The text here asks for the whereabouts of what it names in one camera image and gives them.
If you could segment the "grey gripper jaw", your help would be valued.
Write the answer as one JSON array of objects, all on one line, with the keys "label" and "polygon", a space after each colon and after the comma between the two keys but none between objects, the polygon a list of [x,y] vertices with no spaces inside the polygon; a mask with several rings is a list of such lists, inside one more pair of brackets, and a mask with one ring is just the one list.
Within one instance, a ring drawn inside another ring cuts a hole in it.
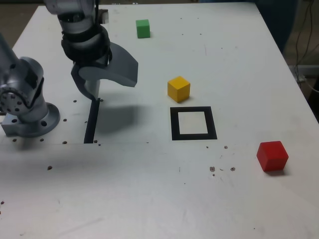
[{"label": "grey gripper jaw", "polygon": [[105,64],[94,62],[79,70],[79,76],[86,81],[102,79],[116,82],[122,86],[135,87],[138,81],[138,62],[123,47],[110,44],[112,59]]},{"label": "grey gripper jaw", "polygon": [[84,95],[86,98],[92,101],[97,101],[98,95],[99,95],[100,80],[98,81],[85,80],[79,75],[79,70],[80,70],[80,66],[74,63],[71,70],[71,76],[79,92],[82,95]]}]

